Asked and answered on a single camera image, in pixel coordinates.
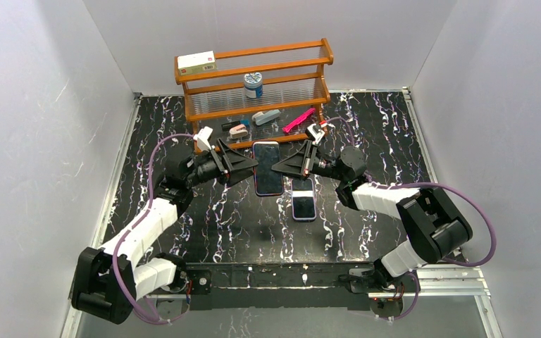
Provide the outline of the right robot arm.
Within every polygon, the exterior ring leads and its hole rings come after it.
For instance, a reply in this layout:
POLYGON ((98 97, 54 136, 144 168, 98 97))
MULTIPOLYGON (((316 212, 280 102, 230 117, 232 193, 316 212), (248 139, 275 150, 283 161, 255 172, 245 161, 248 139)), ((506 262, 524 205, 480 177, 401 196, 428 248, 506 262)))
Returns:
POLYGON ((277 162, 273 171, 292 178, 310 174, 339 181, 335 190, 341 204, 357 211, 374 211, 401 220, 406 240, 373 262, 362 277, 387 286, 398 277, 428 263, 437 263, 468 242, 473 231, 441 187, 411 185, 380 187, 366 177, 366 157, 346 146, 335 158, 324 155, 319 144, 324 132, 317 124, 295 154, 277 162))

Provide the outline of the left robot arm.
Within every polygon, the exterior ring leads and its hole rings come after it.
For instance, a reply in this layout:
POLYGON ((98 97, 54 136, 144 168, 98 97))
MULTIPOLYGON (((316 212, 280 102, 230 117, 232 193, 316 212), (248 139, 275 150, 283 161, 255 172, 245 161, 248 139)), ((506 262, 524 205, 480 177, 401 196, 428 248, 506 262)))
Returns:
POLYGON ((98 247, 87 247, 77 260, 70 295, 71 306, 114 324, 125 322, 131 313, 152 325, 169 325, 155 310, 138 303, 160 287, 188 290, 181 277, 185 262, 162 254, 142 263, 148 248, 187 210, 194 188, 215 180, 231 187, 254 174, 259 164, 252 157, 231 149, 223 140, 211 144, 212 128, 204 127, 190 139, 197 151, 170 162, 155 175, 158 151, 169 140, 163 138, 150 155, 145 207, 116 236, 98 247))

